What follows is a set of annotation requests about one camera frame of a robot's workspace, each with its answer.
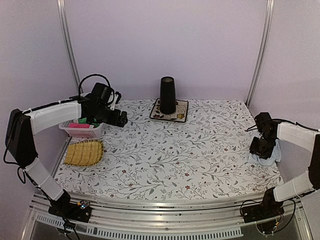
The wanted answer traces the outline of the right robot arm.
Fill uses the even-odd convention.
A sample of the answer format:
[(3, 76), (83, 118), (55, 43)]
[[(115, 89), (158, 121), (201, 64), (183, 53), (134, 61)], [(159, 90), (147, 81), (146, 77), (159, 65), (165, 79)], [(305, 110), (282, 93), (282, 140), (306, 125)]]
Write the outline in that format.
[(304, 163), (306, 170), (282, 185), (265, 191), (258, 213), (269, 218), (283, 202), (294, 197), (303, 197), (320, 189), (320, 131), (280, 118), (272, 118), (268, 112), (254, 117), (255, 126), (260, 134), (254, 137), (249, 152), (261, 160), (270, 160), (276, 144), (285, 143), (292, 150), (284, 152)]

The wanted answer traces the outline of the light blue towel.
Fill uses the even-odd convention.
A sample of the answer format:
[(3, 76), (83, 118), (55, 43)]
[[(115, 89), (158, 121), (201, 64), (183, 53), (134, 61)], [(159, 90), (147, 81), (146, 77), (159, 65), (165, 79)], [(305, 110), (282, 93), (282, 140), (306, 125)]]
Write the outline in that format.
[(281, 148), (279, 141), (275, 141), (275, 146), (273, 147), (273, 151), (271, 154), (271, 157), (268, 159), (264, 159), (262, 157), (259, 157), (255, 154), (249, 153), (246, 161), (250, 164), (256, 164), (256, 165), (261, 165), (261, 166), (271, 166), (274, 163), (280, 162), (282, 159), (282, 154), (281, 154)]

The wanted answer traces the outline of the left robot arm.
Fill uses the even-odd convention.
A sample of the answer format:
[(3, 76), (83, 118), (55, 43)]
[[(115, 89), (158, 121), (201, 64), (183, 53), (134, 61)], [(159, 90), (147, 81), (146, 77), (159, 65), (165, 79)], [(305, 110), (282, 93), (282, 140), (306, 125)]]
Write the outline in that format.
[(127, 124), (128, 118), (126, 111), (116, 108), (121, 96), (109, 85), (98, 82), (86, 95), (79, 93), (66, 100), (25, 111), (14, 109), (10, 113), (5, 153), (12, 155), (13, 164), (17, 165), (37, 188), (56, 201), (54, 207), (63, 217), (70, 217), (74, 213), (74, 205), (63, 198), (65, 191), (40, 162), (34, 136), (43, 130), (76, 119), (122, 128)]

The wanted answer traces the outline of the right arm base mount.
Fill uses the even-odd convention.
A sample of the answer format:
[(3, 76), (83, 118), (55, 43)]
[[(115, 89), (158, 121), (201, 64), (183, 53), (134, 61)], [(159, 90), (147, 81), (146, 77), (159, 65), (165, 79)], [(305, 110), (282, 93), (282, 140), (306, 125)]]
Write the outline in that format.
[(274, 217), (279, 217), (284, 214), (283, 203), (275, 202), (275, 204), (268, 204), (262, 202), (254, 202), (255, 204), (246, 205), (244, 203), (254, 202), (253, 200), (246, 200), (242, 203), (239, 213), (243, 217), (245, 223), (258, 222)]

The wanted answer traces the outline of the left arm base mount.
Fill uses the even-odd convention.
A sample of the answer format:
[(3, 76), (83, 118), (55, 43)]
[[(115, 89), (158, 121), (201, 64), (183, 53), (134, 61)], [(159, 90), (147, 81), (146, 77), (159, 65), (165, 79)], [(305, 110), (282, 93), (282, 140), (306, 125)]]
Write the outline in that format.
[(92, 210), (91, 206), (85, 206), (82, 203), (72, 203), (67, 200), (66, 202), (53, 201), (50, 204), (48, 213), (68, 220), (88, 223), (92, 215)]

